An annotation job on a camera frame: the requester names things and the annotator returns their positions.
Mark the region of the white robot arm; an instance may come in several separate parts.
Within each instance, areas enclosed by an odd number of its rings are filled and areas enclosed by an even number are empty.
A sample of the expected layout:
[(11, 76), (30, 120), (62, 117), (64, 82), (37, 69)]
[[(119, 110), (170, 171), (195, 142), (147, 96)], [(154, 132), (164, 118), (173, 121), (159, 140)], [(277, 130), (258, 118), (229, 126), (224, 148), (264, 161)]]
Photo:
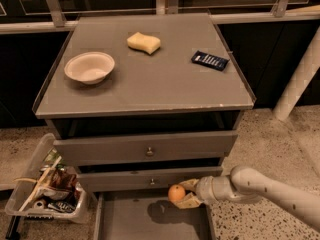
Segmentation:
[(255, 203), (268, 199), (316, 231), (320, 231), (320, 197), (273, 180), (247, 166), (234, 167), (226, 176), (206, 176), (172, 185), (168, 199), (179, 209), (217, 201)]

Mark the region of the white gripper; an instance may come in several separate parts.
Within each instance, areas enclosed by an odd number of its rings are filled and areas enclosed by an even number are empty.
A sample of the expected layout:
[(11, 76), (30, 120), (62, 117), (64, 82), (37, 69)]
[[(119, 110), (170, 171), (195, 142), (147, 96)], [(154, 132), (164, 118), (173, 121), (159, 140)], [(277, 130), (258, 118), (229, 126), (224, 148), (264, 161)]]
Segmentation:
[(173, 204), (179, 209), (198, 208), (202, 203), (210, 205), (216, 201), (213, 190), (213, 177), (203, 177), (198, 179), (189, 179), (180, 182), (180, 185), (187, 191), (196, 191), (188, 193), (179, 201), (174, 201)]

